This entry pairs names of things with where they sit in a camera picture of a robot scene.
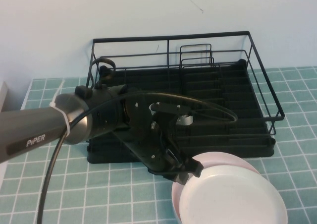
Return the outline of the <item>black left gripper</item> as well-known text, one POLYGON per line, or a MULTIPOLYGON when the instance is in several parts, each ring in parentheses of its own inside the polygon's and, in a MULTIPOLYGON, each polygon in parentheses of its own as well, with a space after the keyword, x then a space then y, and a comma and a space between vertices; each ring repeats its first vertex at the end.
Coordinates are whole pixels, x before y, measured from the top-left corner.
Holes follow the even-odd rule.
POLYGON ((149 172, 174 177, 186 184, 189 174, 201 175, 201 163, 187 158, 178 148, 174 130, 185 114, 178 104, 156 101, 148 105, 149 94, 125 94, 123 99, 123 142, 148 168, 149 172))

